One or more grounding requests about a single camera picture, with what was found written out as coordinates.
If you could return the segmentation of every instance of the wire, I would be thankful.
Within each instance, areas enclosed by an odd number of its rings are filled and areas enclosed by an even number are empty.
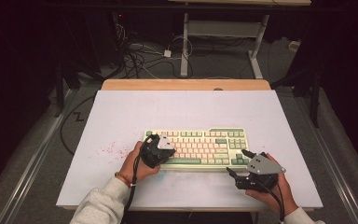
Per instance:
[[[193,48],[193,55],[195,56],[199,56],[199,57],[204,57],[204,56],[207,56],[209,54],[212,54],[216,49],[224,49],[224,48],[229,48],[229,47],[237,47],[237,46],[240,46],[247,38],[230,38],[230,39],[226,39],[226,38],[216,38],[216,39],[211,39],[209,36],[206,36],[206,38],[202,38],[202,37],[199,37],[199,36],[195,36],[195,35],[190,35],[189,37],[191,38],[195,38],[195,39],[198,39],[198,40],[201,40],[201,41],[204,41],[204,42],[207,42],[210,44],[209,45],[197,45],[197,44],[194,44],[194,40],[191,40],[192,41],[192,48]],[[225,41],[232,41],[234,40],[232,43],[224,43]],[[195,53],[196,51],[196,48],[208,48],[210,47],[211,49],[206,52],[206,53],[203,53],[203,54],[197,54]]]
[[[159,62],[159,63],[155,63],[155,64],[152,64],[152,65],[146,67],[146,69],[149,69],[149,68],[151,68],[151,67],[154,67],[154,66],[156,66],[156,65],[158,65],[158,64],[160,64],[160,63],[169,63],[169,64],[172,66],[172,73],[173,73],[173,75],[176,77],[176,75],[175,75],[175,70],[174,70],[174,66],[173,66],[173,63],[171,63],[171,62]]]
[[[71,110],[71,112],[68,113],[68,115],[65,117],[65,119],[63,120],[62,122],[62,125],[61,125],[61,128],[60,128],[60,138],[61,138],[61,141],[62,141],[62,144],[63,146],[65,147],[65,149],[71,154],[71,155],[75,155],[75,152],[72,151],[65,143],[64,139],[63,139],[63,135],[62,135],[62,129],[63,129],[63,125],[65,124],[65,122],[68,120],[69,116],[71,116],[75,110],[77,110],[81,105],[83,105],[84,103],[86,103],[88,100],[90,99],[95,99],[95,96],[96,96],[96,93],[91,96],[91,97],[88,97],[86,99],[84,99],[80,104],[78,104],[77,106],[75,106],[75,108],[73,108]]]
[[[141,51],[142,53],[152,53],[152,54],[159,54],[162,55],[162,53],[158,52],[156,49],[153,49],[151,47],[148,47],[144,44],[130,44],[130,46],[135,45],[135,46],[142,46],[140,49],[137,49],[136,51],[140,51],[143,48],[147,48],[147,49],[152,49],[153,51]]]
[[[183,36],[179,35],[179,36],[177,36],[176,38],[174,38],[174,39],[172,40],[171,44],[173,43],[173,41],[175,41],[175,40],[177,40],[177,39],[179,39],[179,38],[182,38],[182,39],[186,40],[186,41],[188,42],[188,44],[190,44],[190,53],[188,53],[188,55],[187,55],[187,57],[189,57],[189,56],[191,55],[191,53],[193,52],[193,45],[191,44],[191,42],[190,42],[189,39],[184,38]]]
[[[126,52],[127,52],[125,55],[126,58],[124,59],[124,61],[127,60],[127,62],[132,62],[132,66],[129,66],[125,63],[124,68],[125,68],[126,76],[124,76],[123,78],[131,78],[135,76],[139,78],[140,70],[138,70],[138,68],[139,67],[142,68],[142,64],[144,63],[145,58],[138,53],[133,53],[131,50],[127,50]],[[131,71],[134,69],[135,69],[135,75],[130,76]]]
[[[124,29],[124,27],[118,23],[117,23],[117,26],[120,28],[117,39],[120,39],[121,35],[123,35],[123,37],[121,38],[121,44],[117,48],[117,49],[119,49],[119,48],[121,48],[121,46],[123,46],[123,44],[125,42],[124,40],[126,39],[126,29]]]
[[[258,180],[254,179],[253,180],[258,186],[260,186],[261,188],[263,188],[264,190],[266,190],[274,199],[275,201],[277,201],[279,207],[280,207],[280,222],[284,221],[284,204],[283,204],[283,199],[282,199],[282,192],[281,189],[279,188],[279,191],[281,193],[281,200],[278,198],[278,196],[276,196],[276,194],[274,194],[274,192],[272,192],[269,188],[267,188],[264,184],[262,184],[261,182],[259,182]]]
[[[136,156],[134,162],[133,162],[133,176],[132,176],[132,184],[131,184],[131,192],[130,192],[130,197],[129,200],[127,201],[126,206],[124,207],[124,215],[123,218],[121,219],[121,224],[126,222],[127,219],[127,214],[128,214],[128,210],[131,206],[132,203],[132,199],[133,199],[133,195],[135,194],[135,188],[136,188],[136,180],[137,180],[137,173],[138,173],[138,165],[139,165],[139,160],[141,159],[141,156],[144,155],[144,153],[142,153],[142,148],[144,148],[145,143],[150,139],[151,135],[147,136],[146,139],[144,140],[144,142],[141,145],[141,148],[139,150],[138,155]]]

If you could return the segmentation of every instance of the white table surface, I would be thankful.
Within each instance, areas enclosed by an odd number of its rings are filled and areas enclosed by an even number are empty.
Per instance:
[[[99,91],[58,206],[77,206],[102,188],[146,130],[244,128],[251,151],[271,154],[299,206],[323,207],[275,91]],[[227,172],[160,171],[138,183],[130,210],[257,211],[267,207]]]

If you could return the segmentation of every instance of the sweater sleeve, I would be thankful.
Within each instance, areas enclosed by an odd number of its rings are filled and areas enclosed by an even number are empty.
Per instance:
[[[301,207],[284,218],[284,224],[324,224],[322,221],[314,222]]]
[[[130,189],[121,180],[112,177],[103,189],[92,189],[77,207],[71,224],[120,223]]]

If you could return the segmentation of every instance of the hand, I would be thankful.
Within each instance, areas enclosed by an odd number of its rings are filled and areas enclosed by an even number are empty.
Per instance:
[[[132,177],[133,177],[133,163],[136,157],[139,155],[139,151],[141,150],[142,143],[143,142],[136,143],[134,150],[131,151],[130,154],[127,156],[126,160],[124,160],[123,166],[119,171],[122,175],[126,176],[130,180],[130,182],[132,182]],[[142,159],[140,159],[138,164],[138,171],[136,173],[137,182],[145,179],[149,175],[155,175],[156,173],[158,173],[158,171],[159,171],[159,166],[152,169],[148,167],[146,164],[144,164]],[[117,175],[116,178],[126,183],[126,180],[123,177]]]
[[[275,161],[278,163],[272,156],[267,154],[267,158],[269,158],[272,161]],[[281,188],[282,197],[283,197],[283,203],[284,203],[284,215],[287,216],[293,211],[295,211],[298,206],[293,198],[292,191],[290,189],[290,185],[287,182],[286,178],[284,177],[283,173],[278,174],[278,185]],[[274,194],[281,199],[281,194],[278,186],[275,186],[275,188],[272,190]],[[248,189],[246,190],[246,194],[257,199],[260,202],[265,203],[269,206],[269,208],[276,212],[280,213],[280,206],[278,205],[277,201],[269,194],[264,192],[258,192],[256,190]]]

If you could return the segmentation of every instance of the mechanical keyboard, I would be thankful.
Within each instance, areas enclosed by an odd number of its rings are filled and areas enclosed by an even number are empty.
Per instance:
[[[244,156],[242,149],[249,150],[246,132],[240,128],[212,128],[201,130],[148,130],[150,134],[167,136],[176,150],[161,170],[184,171],[226,171],[245,170],[249,158]]]

